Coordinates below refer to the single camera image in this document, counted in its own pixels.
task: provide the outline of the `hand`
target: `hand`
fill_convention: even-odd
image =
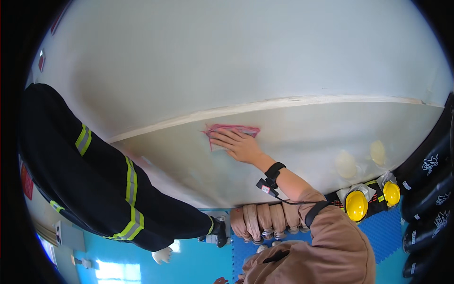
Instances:
[[[228,280],[225,280],[224,277],[216,279],[213,284],[228,284]]]
[[[172,249],[170,247],[166,247],[156,252],[151,252],[151,255],[153,256],[153,259],[157,264],[162,264],[162,261],[169,263],[171,252]]]
[[[211,143],[228,149],[227,154],[237,161],[255,164],[264,155],[255,138],[236,129],[229,131],[220,128],[219,132],[210,135],[213,137]]]

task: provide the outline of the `black trousers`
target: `black trousers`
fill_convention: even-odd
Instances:
[[[150,251],[206,235],[211,218],[162,194],[128,157],[83,125],[52,87],[25,90],[20,155],[42,195],[76,225]]]

